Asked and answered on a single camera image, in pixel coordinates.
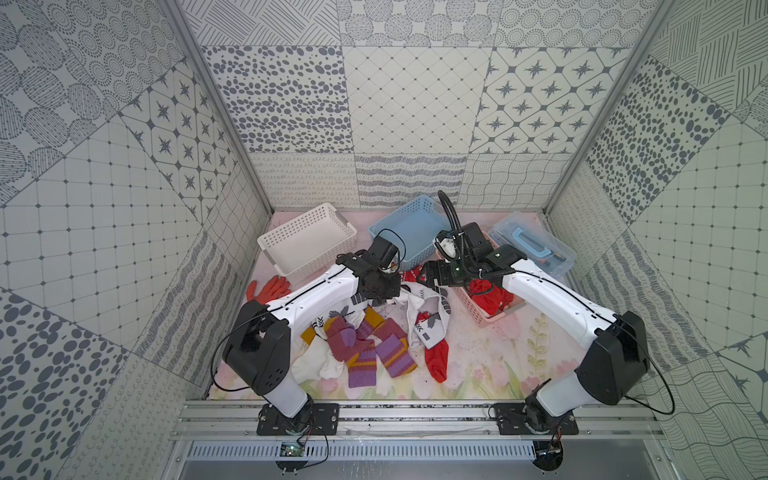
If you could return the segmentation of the red snowflake sock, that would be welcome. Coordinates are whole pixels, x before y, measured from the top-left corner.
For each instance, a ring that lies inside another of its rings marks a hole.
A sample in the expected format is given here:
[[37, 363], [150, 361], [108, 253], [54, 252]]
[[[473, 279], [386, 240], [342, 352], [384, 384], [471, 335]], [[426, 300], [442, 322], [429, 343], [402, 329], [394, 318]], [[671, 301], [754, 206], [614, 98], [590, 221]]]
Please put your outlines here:
[[515, 296], [489, 280], [472, 280], [468, 287], [473, 302], [489, 316], [504, 311], [515, 301]]

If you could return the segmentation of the white sock black pattern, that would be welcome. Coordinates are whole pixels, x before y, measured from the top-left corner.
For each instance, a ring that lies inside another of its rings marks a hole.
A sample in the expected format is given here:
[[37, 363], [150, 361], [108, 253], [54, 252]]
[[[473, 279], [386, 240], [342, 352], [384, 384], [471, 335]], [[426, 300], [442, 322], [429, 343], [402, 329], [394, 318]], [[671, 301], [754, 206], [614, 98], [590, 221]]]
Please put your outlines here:
[[450, 324], [448, 290], [444, 287], [434, 290], [419, 283], [404, 282], [401, 292], [407, 303], [409, 342], [420, 344], [425, 349], [435, 347], [446, 338]]

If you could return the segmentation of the plain white sock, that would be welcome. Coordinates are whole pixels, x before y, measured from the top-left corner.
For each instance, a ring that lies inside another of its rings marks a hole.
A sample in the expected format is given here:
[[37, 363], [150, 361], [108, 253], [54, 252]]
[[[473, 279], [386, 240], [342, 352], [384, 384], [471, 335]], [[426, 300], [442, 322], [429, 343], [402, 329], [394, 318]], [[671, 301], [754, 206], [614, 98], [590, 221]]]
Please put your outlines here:
[[299, 384], [309, 380], [337, 379], [344, 373], [344, 364], [335, 359], [325, 340], [316, 337], [293, 362], [291, 372]]

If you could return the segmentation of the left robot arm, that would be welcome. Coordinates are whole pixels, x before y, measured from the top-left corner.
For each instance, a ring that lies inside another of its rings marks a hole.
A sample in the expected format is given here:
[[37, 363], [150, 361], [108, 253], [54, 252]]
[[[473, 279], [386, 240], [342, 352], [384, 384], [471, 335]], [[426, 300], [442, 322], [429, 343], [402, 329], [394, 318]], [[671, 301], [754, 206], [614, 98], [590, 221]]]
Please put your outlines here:
[[223, 361], [283, 417], [295, 420], [309, 414], [310, 398], [290, 371], [293, 340], [331, 307], [355, 295], [374, 301], [397, 297], [399, 263], [398, 248], [377, 236], [366, 250], [339, 254], [325, 273], [297, 291], [266, 304], [247, 302], [219, 343]]

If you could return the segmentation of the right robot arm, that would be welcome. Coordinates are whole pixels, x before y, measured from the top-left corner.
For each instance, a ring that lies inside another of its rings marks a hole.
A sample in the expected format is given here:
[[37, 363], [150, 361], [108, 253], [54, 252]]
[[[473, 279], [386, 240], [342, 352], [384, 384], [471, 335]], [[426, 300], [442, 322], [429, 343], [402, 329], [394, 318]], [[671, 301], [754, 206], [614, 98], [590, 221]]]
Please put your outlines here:
[[470, 224], [440, 231], [433, 244], [442, 258], [423, 265], [422, 284], [467, 287], [473, 280], [487, 280], [540, 310], [586, 350], [577, 367], [542, 383], [525, 399], [523, 413], [531, 430], [550, 430], [584, 405], [616, 405], [648, 373], [651, 358], [638, 315], [595, 304], [516, 247], [493, 247]]

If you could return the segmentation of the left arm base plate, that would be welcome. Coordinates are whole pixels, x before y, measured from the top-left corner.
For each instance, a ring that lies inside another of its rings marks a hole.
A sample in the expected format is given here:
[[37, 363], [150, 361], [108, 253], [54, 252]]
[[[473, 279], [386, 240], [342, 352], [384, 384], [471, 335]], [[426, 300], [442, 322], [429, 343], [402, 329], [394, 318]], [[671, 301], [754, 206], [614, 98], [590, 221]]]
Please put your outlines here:
[[282, 414], [274, 405], [265, 405], [258, 415], [258, 436], [298, 436], [320, 434], [333, 436], [337, 432], [340, 405], [314, 403], [310, 400], [295, 416]]

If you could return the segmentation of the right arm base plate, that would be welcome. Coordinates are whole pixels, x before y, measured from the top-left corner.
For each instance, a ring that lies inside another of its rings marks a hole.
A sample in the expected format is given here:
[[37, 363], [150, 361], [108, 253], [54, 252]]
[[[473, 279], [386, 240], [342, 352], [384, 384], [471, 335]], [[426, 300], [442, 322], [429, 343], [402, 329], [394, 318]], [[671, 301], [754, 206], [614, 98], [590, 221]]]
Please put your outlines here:
[[524, 402], [492, 404], [489, 416], [497, 424], [500, 435], [577, 435], [579, 428], [571, 412], [559, 417]]

